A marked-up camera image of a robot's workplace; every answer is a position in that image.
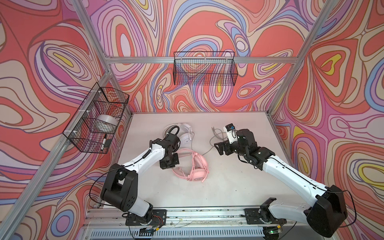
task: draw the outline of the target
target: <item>headphone ear cup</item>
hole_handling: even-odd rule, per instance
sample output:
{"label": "headphone ear cup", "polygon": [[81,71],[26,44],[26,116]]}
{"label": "headphone ear cup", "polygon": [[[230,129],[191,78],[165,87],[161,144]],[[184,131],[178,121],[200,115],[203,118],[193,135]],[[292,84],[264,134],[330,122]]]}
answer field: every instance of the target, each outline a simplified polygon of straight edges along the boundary
{"label": "headphone ear cup", "polygon": [[193,176],[191,175],[188,176],[190,181],[200,182],[207,175],[207,171],[204,168],[196,168]]}
{"label": "headphone ear cup", "polygon": [[190,142],[189,133],[184,133],[180,136],[180,147],[190,147]]}
{"label": "headphone ear cup", "polygon": [[181,124],[181,127],[182,127],[186,132],[189,133],[189,140],[192,140],[193,137],[195,136],[195,133],[193,132],[191,125],[189,125],[188,123],[183,122],[183,123]]}

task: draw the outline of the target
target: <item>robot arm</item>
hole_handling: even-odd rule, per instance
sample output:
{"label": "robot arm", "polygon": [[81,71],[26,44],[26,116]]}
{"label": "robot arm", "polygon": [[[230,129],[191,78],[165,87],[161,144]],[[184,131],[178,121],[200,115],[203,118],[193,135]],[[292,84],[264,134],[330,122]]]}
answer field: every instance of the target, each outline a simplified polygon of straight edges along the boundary
{"label": "robot arm", "polygon": [[260,207],[264,222],[285,218],[310,225],[324,237],[331,237],[347,218],[346,205],[341,189],[327,187],[286,164],[274,152],[257,146],[253,133],[241,129],[235,133],[233,124],[224,128],[228,140],[214,144],[220,155],[237,153],[259,170],[265,171],[298,193],[305,203],[288,203],[269,198]]}
{"label": "robot arm", "polygon": [[123,212],[129,211],[137,215],[143,222],[148,223],[152,219],[153,206],[137,196],[138,179],[156,162],[160,162],[161,169],[179,164],[179,157],[175,152],[179,148],[180,140],[176,134],[168,133],[164,139],[151,140],[150,147],[135,159],[123,165],[113,164],[101,190],[101,199]]}

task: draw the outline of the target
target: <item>white headphones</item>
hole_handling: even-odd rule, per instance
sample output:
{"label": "white headphones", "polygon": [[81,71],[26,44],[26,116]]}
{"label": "white headphones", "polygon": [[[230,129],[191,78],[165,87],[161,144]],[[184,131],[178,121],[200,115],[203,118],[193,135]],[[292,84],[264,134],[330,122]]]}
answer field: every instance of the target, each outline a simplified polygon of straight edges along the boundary
{"label": "white headphones", "polygon": [[180,130],[186,131],[187,133],[181,134],[179,137],[180,139],[180,147],[191,147],[191,142],[193,137],[195,136],[195,133],[192,131],[192,127],[188,123],[173,123],[171,125],[166,126],[163,129],[163,132],[161,133],[161,136],[165,137],[168,133],[168,131],[173,127],[178,126]]}

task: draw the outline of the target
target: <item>wire mesh basket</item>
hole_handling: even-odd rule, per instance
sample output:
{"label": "wire mesh basket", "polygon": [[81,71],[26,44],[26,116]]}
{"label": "wire mesh basket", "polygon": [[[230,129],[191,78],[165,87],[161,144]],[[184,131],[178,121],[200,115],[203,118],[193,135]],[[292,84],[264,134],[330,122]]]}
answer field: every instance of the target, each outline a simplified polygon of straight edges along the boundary
{"label": "wire mesh basket", "polygon": [[63,134],[81,152],[105,154],[128,104],[129,95],[115,88],[98,87],[79,122],[69,134]]}
{"label": "wire mesh basket", "polygon": [[234,86],[237,67],[233,51],[174,52],[175,85]]}

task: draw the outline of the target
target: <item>colorful patterned backdrop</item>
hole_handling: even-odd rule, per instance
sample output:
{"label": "colorful patterned backdrop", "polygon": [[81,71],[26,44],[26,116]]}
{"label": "colorful patterned backdrop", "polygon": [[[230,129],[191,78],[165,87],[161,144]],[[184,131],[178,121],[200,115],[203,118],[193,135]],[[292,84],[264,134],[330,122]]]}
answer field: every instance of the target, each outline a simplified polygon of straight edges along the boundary
{"label": "colorful patterned backdrop", "polygon": [[[323,2],[94,0],[88,14],[107,56],[173,56],[233,50],[236,56],[296,56]],[[115,64],[130,108],[265,111],[289,65],[239,64],[235,87],[174,86],[170,64]]]}
{"label": "colorful patterned backdrop", "polygon": [[340,239],[384,239],[383,39],[383,1],[340,1],[273,113],[295,167],[352,193]]}
{"label": "colorful patterned backdrop", "polygon": [[290,64],[238,64],[235,86],[175,86],[173,64],[113,68],[133,112],[265,111]]}
{"label": "colorful patterned backdrop", "polygon": [[296,56],[321,0],[88,0],[107,56],[173,56],[232,49],[237,56]]}
{"label": "colorful patterned backdrop", "polygon": [[[0,221],[103,73],[70,0],[0,1]],[[68,148],[14,239],[76,236],[125,122],[108,154]]]}

